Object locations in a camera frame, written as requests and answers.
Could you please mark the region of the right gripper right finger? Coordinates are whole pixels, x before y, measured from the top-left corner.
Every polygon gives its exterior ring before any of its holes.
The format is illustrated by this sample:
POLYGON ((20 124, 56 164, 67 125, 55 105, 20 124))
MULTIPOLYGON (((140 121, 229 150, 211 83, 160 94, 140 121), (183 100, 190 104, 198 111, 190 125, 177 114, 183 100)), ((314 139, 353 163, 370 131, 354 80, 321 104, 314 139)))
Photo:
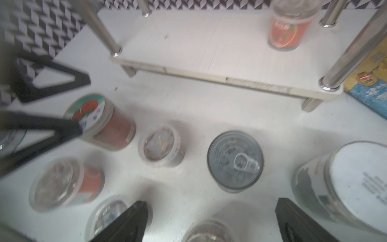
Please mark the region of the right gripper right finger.
POLYGON ((275 209, 284 242, 339 242, 288 198, 279 198, 275 209))

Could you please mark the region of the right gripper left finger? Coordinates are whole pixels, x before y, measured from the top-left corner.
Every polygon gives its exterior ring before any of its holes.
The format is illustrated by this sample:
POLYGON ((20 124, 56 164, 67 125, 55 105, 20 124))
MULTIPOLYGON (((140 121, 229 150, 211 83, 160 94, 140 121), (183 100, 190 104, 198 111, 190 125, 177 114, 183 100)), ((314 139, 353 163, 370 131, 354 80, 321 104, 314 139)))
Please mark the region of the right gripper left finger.
POLYGON ((142 242, 148 220, 149 208, 147 202, 136 201, 89 241, 142 242))

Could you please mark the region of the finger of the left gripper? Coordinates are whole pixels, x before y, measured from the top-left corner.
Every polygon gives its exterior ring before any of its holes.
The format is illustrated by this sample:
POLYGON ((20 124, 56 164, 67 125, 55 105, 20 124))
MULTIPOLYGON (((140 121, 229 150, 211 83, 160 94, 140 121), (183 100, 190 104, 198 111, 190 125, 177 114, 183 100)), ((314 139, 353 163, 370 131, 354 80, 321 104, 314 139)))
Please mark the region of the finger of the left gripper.
POLYGON ((16 171, 32 159, 48 152, 83 134, 77 121, 52 118, 47 116, 32 116, 24 113, 1 111, 1 130, 52 130, 54 134, 44 140, 27 146, 15 153, 1 158, 1 177, 16 171))
POLYGON ((91 84, 90 77, 87 73, 72 69, 58 62, 47 60, 36 54, 29 53, 27 51, 12 51, 12 60, 15 61, 18 58, 29 60, 35 64, 40 64, 44 67, 69 74, 74 77, 72 81, 64 84, 38 88, 31 82, 26 81, 17 70, 16 64, 12 64, 12 92, 16 94, 22 103, 47 98, 49 96, 71 91, 91 84))

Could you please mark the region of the small yellow seed cup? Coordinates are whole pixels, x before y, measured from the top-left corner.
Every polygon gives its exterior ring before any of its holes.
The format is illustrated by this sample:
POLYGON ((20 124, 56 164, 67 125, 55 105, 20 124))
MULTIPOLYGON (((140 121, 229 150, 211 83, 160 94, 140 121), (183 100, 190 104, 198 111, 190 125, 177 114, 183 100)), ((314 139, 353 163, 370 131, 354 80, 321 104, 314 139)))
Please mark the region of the small yellow seed cup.
POLYGON ((85 241, 89 242, 114 222, 130 207, 130 200, 115 195, 102 201, 91 213, 86 228, 85 241))

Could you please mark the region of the tomato label seed jar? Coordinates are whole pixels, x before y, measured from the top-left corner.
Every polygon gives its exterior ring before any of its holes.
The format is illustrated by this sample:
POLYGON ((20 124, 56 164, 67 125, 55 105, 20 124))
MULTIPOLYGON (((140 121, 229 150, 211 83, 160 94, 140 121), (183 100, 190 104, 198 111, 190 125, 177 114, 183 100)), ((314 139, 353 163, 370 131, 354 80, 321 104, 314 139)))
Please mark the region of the tomato label seed jar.
POLYGON ((98 93, 87 94, 74 101, 63 117, 79 123, 81 139, 110 151, 127 147, 136 133, 134 120, 98 93))

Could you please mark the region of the pink seed cup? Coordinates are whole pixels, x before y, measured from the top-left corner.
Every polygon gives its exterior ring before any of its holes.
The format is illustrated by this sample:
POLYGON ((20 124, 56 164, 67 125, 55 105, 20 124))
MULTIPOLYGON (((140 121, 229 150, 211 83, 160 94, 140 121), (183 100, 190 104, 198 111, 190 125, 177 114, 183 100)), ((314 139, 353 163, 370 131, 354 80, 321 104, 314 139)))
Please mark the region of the pink seed cup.
POLYGON ((312 21, 321 11, 316 0, 271 1, 271 22, 268 44, 277 50, 296 49, 312 21))
POLYGON ((100 195, 104 184, 102 169, 74 158, 57 159, 34 179, 29 204, 37 212, 86 204, 100 195))
POLYGON ((235 232, 224 222, 207 219, 192 225, 181 242, 239 242, 235 232))

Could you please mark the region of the white lid dark jar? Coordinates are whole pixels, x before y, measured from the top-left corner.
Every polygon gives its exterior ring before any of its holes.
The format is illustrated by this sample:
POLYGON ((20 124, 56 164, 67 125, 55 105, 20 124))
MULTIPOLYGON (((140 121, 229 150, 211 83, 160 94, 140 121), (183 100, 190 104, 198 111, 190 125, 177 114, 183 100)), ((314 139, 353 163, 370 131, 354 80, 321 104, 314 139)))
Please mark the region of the white lid dark jar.
POLYGON ((331 222, 387 234, 387 147, 348 143, 295 169, 291 186, 300 207, 331 222))

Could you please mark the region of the small red label cup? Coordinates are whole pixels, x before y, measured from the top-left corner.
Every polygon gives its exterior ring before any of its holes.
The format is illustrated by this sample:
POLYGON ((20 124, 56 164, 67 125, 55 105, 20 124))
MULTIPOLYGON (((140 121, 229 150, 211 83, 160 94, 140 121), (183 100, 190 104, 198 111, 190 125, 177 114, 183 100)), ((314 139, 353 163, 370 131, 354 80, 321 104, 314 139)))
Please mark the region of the small red label cup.
POLYGON ((140 136, 138 153, 148 165, 176 167, 184 159, 181 135, 170 123, 157 123, 140 136))

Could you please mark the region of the purple white tin can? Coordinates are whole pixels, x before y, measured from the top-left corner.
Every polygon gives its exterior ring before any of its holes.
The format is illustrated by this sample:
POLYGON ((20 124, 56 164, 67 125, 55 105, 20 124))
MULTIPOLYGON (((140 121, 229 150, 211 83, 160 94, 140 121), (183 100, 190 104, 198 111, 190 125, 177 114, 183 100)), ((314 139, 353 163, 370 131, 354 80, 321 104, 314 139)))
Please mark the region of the purple white tin can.
POLYGON ((224 191, 241 193, 252 187, 264 169, 264 156, 257 140, 242 131, 218 135, 207 152, 208 170, 224 191))

